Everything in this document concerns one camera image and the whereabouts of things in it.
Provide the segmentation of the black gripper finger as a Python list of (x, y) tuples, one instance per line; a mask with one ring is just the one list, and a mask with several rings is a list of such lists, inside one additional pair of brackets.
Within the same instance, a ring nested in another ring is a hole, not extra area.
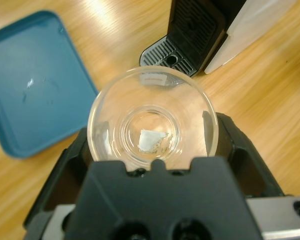
[(247, 198), (283, 197), (281, 187), (251, 140), (234, 121), (216, 113), (218, 140), (215, 156), (223, 157)]
[(40, 213), (53, 211), (58, 205), (74, 204), (92, 162), (84, 127), (56, 161), (23, 222), (24, 229)]

